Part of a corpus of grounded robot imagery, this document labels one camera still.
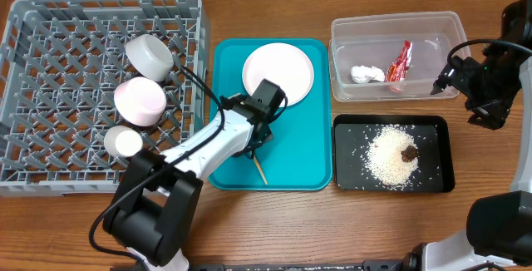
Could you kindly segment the red snack wrapper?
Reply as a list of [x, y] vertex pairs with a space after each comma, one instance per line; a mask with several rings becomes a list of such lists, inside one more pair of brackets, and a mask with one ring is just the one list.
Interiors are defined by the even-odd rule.
[[389, 82], [390, 91], [394, 93], [402, 92], [404, 85], [401, 83], [406, 79], [406, 74], [411, 65], [412, 43], [404, 41], [404, 46], [397, 59], [389, 66], [385, 77], [385, 82]]

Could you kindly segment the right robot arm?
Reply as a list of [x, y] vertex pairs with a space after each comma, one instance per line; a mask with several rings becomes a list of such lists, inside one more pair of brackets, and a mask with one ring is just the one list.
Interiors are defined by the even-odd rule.
[[[462, 59], [456, 52], [484, 45], [485, 59]], [[466, 97], [469, 123], [491, 130], [506, 122], [517, 93], [524, 97], [519, 162], [507, 193], [478, 199], [465, 229], [447, 239], [418, 244], [399, 270], [504, 270], [531, 264], [531, 0], [502, 12], [497, 39], [470, 40], [453, 47], [433, 83], [435, 94], [448, 86]]]

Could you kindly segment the wooden chopstick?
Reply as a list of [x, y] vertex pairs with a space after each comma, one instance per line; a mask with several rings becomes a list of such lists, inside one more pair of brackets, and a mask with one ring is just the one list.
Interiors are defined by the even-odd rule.
[[258, 170], [258, 172], [259, 172], [259, 174], [260, 174], [260, 176], [261, 176], [261, 178], [262, 178], [262, 180], [264, 182], [264, 184], [268, 185], [267, 178], [265, 177], [263, 169], [262, 169], [262, 167], [261, 167], [261, 165], [259, 163], [259, 160], [258, 160], [256, 155], [254, 155], [253, 160], [254, 160], [254, 164], [255, 164], [255, 166], [256, 166], [256, 168], [257, 168], [257, 170]]

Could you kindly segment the small pink plate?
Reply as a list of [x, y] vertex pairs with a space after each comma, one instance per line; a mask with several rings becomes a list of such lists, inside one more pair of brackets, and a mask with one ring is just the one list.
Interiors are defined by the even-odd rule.
[[115, 89], [113, 99], [120, 115], [136, 126], [154, 125], [166, 108], [163, 89], [143, 76], [121, 83]]

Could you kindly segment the clear plastic wrap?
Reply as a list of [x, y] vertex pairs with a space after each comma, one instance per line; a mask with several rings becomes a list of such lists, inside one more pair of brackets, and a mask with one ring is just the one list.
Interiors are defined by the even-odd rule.
[[386, 78], [384, 71], [378, 67], [354, 66], [350, 74], [357, 84], [370, 81], [384, 82]]

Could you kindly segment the large white round plate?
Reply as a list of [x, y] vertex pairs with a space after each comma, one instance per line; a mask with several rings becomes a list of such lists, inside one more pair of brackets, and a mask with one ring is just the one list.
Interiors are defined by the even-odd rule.
[[279, 86], [288, 98], [288, 106], [292, 106], [310, 92], [314, 81], [313, 64], [293, 45], [269, 43], [248, 56], [242, 73], [244, 89], [250, 95], [264, 79]]

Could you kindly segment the grey round bowl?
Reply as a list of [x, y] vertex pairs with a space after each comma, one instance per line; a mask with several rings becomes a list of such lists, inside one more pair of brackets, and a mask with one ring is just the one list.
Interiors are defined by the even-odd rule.
[[126, 43], [125, 50], [131, 65], [152, 81], [163, 81], [174, 65], [170, 49], [150, 34], [132, 39]]

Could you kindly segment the white plastic cup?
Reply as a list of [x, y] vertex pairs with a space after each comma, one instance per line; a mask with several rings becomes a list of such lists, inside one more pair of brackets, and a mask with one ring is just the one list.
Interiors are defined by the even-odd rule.
[[114, 126], [104, 136], [104, 146], [109, 155], [131, 157], [143, 147], [140, 134], [126, 126]]

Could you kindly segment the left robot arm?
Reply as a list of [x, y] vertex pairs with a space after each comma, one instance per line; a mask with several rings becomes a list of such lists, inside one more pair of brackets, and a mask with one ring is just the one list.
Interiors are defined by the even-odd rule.
[[95, 226], [124, 246], [133, 270], [186, 270], [181, 253], [203, 183], [228, 158], [254, 156], [272, 140], [270, 123], [288, 99], [276, 84], [262, 80], [251, 95], [216, 100], [219, 111], [201, 131], [157, 155], [141, 150], [131, 157], [114, 197]]

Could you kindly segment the white rice pile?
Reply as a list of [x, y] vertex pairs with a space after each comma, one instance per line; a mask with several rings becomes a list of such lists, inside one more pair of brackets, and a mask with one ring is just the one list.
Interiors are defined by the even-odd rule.
[[[436, 128], [430, 125], [366, 124], [348, 131], [347, 178], [355, 190], [440, 191], [442, 167]], [[415, 146], [419, 156], [401, 160]]]

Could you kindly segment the brown food scrap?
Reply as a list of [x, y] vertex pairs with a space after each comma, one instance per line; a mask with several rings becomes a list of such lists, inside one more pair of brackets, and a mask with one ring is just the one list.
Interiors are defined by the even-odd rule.
[[417, 159], [418, 156], [419, 151], [413, 145], [409, 145], [405, 150], [401, 152], [401, 160], [406, 163], [412, 162], [414, 159]]

